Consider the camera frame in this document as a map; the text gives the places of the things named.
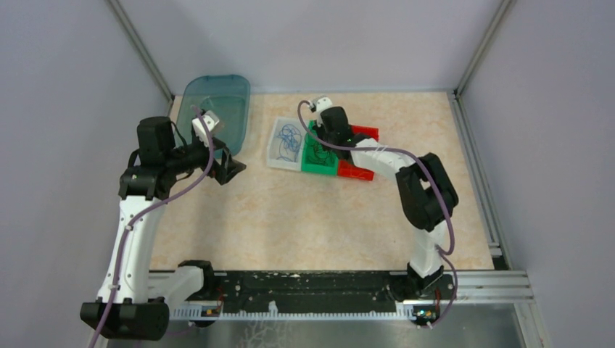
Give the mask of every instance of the wire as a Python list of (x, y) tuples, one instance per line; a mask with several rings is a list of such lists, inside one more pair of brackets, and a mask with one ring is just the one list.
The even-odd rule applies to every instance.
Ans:
[(296, 162), (299, 156), (299, 150), (301, 150), (301, 132), (293, 125), (284, 125), (276, 138), (282, 139), (280, 142), (278, 160), (285, 160), (287, 162)]
[(113, 304), (113, 300), (115, 299), (115, 295), (117, 293), (117, 286), (120, 282), (120, 269), (122, 267), (122, 256), (124, 254), (124, 246), (126, 244), (126, 239), (128, 238), (128, 234), (133, 230), (134, 224), (137, 221), (139, 221), (139, 219), (141, 219), (143, 216), (145, 216), (145, 214), (147, 214), (148, 212), (151, 212), (152, 210), (155, 210), (165, 204), (171, 203), (177, 198), (188, 193), (188, 191), (192, 190), (196, 185), (198, 185), (201, 181), (203, 181), (203, 179), (207, 177), (207, 174), (211, 170), (211, 167), (213, 165), (213, 157), (214, 157), (212, 135), (211, 135), (209, 128), (207, 128), (207, 126), (205, 125), (205, 120), (203, 119), (203, 116), (201, 115), (199, 110), (194, 105), (192, 105), (191, 107), (192, 107), (192, 110), (197, 114), (197, 118), (201, 122), (203, 128), (205, 129), (205, 134), (207, 135), (207, 143), (209, 144), (208, 148), (210, 152), (210, 158), (207, 161), (207, 166), (203, 170), (203, 173), (193, 183), (188, 185), (185, 189), (179, 191), (178, 193), (170, 196), (167, 199), (159, 201), (158, 203), (152, 204), (151, 206), (143, 209), (142, 211), (135, 214), (134, 217), (131, 218), (126, 224), (126, 227), (124, 228), (122, 236), (120, 237), (120, 243), (117, 246), (117, 255), (115, 257), (115, 268), (113, 270), (113, 281), (112, 281), (111, 292), (109, 294), (109, 299), (107, 300), (107, 305), (104, 306), (104, 311), (102, 313), (102, 316), (100, 318), (98, 325), (96, 326), (96, 331), (94, 332), (94, 336), (92, 337), (92, 340), (90, 341), (90, 344), (88, 345), (88, 348), (94, 348), (94, 345), (96, 344), (96, 340), (98, 340), (98, 337), (100, 336), (100, 333), (102, 332), (102, 328), (105, 322), (107, 321), (107, 318), (109, 317), (109, 313), (111, 312), (111, 306)]
[(440, 311), (440, 289), (436, 288), (436, 312)]
[(184, 148), (188, 147), (188, 143), (186, 143), (186, 138), (184, 138), (181, 133), (179, 132), (179, 129), (177, 128), (177, 125), (175, 122), (171, 121), (171, 124), (173, 125), (173, 127), (175, 128), (175, 133), (177, 134), (177, 136), (179, 137), (179, 140), (181, 140), (181, 144), (183, 145)]
[(307, 100), (302, 100), (299, 102), (299, 104), (297, 105), (297, 116), (299, 117), (299, 122), (301, 122), (301, 125), (303, 126), (307, 134), (309, 134), (317, 142), (321, 143), (321, 145), (327, 146), (328, 148), (331, 148), (331, 149), (340, 150), (340, 151), (386, 151), (386, 152), (397, 152), (400, 154), (405, 154), (406, 156), (409, 156), (412, 160), (414, 160), (414, 162), (418, 165), (418, 167), (421, 168), (421, 170), (423, 171), (423, 174), (425, 174), (425, 176), (427, 177), (427, 180), (429, 181), (429, 185), (431, 185), (431, 187), (433, 188), (434, 194), (436, 196), (436, 200), (438, 201), (438, 204), (440, 205), (440, 208), (442, 209), (442, 214), (444, 215), (446, 226), (448, 227), (448, 236), (450, 239), (450, 245), (449, 245), (448, 250), (444, 250), (440, 245), (436, 245), (436, 250), (438, 251), (438, 255), (450, 266), (450, 269), (453, 272), (453, 280), (454, 280), (453, 294), (450, 297), (448, 306), (444, 309), (444, 312), (442, 312), (442, 314), (436, 321), (434, 321), (430, 326), (425, 326), (428, 328), (433, 328), (436, 325), (436, 323), (439, 323), (444, 317), (446, 317), (446, 315), (450, 311), (450, 308), (453, 306), (453, 301), (457, 297), (458, 277), (457, 277), (457, 270), (455, 269), (455, 266), (453, 266), (453, 263), (449, 261), (449, 259), (446, 257), (446, 256), (451, 255), (453, 253), (453, 250), (455, 250), (455, 232), (453, 230), (453, 222), (451, 222), (450, 220), (450, 213), (448, 212), (448, 208), (446, 208), (446, 204), (444, 203), (444, 199), (442, 198), (442, 193), (440, 192), (440, 189), (436, 185), (436, 182), (434, 178), (432, 177), (432, 174), (429, 173), (429, 170), (427, 170), (427, 167), (425, 167), (423, 162), (415, 154), (407, 150), (404, 150), (404, 149), (396, 149), (392, 147), (377, 148), (377, 147), (338, 146), (338, 145), (327, 143), (326, 141), (319, 139), (319, 137), (317, 137), (314, 133), (312, 133), (309, 127), (305, 124), (303, 117), (301, 116), (301, 106), (303, 104), (308, 105), (308, 106), (312, 105)]
[(457, 277), (457, 269), (455, 268), (455, 266), (453, 266), (453, 263), (448, 259), (448, 257), (446, 257), (446, 255), (444, 255), (441, 252), (439, 252), (439, 255), (448, 264), (448, 266), (450, 267), (450, 270), (453, 272), (453, 283), (454, 283), (453, 293), (450, 295), (450, 300), (448, 301), (446, 308), (444, 309), (442, 314), (438, 317), (438, 319), (436, 319), (436, 321), (434, 321), (431, 326), (422, 326), (422, 328), (434, 328), (437, 324), (439, 324), (442, 320), (444, 320), (444, 318), (446, 318), (446, 316), (450, 312), (450, 309), (453, 308), (453, 301), (455, 301), (455, 299), (457, 298), (457, 289), (459, 288), (459, 279)]

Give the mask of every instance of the beige marble floor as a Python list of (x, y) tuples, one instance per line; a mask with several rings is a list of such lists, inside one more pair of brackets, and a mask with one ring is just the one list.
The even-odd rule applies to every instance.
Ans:
[[(398, 270), (413, 249), (397, 186), (272, 169), (265, 149), (278, 116), (296, 117), (312, 94), (252, 95), (246, 139), (236, 156), (247, 165), (232, 182), (206, 179), (169, 204), (157, 232), (151, 269), (210, 260), (216, 270)], [(421, 156), (437, 154), (460, 197), (453, 214), (460, 269), (492, 269), (468, 170), (444, 93), (329, 94), (350, 123), (377, 127), (380, 142)], [(176, 117), (181, 98), (176, 99)], [(181, 181), (177, 192), (189, 182)]]

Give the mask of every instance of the black bracket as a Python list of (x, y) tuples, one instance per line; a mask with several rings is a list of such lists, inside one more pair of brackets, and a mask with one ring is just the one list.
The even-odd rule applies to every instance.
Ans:
[[(81, 305), (81, 320), (96, 329), (104, 308), (103, 302), (86, 302)], [(149, 303), (114, 303), (102, 327), (101, 335), (107, 339), (161, 339), (169, 325), (169, 307), (163, 299)]]
[[(433, 177), (449, 215), (453, 216), (453, 208), (459, 203), (459, 197), (440, 158), (430, 152), (419, 159)], [(401, 168), (395, 177), (406, 218), (419, 230), (433, 231), (435, 226), (444, 220), (444, 212), (436, 199), (434, 189), (431, 186), (423, 188), (421, 182), (427, 181), (423, 170), (415, 163)]]

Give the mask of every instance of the red block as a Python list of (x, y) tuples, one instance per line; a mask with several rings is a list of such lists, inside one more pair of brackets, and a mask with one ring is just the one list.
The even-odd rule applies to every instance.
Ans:
[[(376, 140), (379, 140), (378, 128), (362, 127), (360, 125), (351, 125), (352, 132), (354, 134), (363, 133)], [(337, 166), (337, 176), (343, 176), (345, 178), (355, 178), (361, 180), (372, 181), (373, 172), (371, 170), (357, 168), (354, 165), (341, 159)]]

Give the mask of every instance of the clear plastic container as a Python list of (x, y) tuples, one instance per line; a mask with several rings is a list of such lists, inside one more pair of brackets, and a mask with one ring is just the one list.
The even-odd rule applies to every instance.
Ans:
[[(186, 136), (191, 132), (191, 121), (194, 118), (191, 106), (212, 110), (223, 123), (215, 137), (226, 143), (232, 155), (238, 154), (246, 136), (249, 94), (248, 80), (239, 75), (202, 76), (194, 79), (183, 92), (177, 117), (179, 131), (191, 142), (191, 138)], [(177, 136), (176, 143), (181, 144)]]
[(297, 118), (278, 117), (267, 145), (267, 166), (301, 171), (306, 132)]

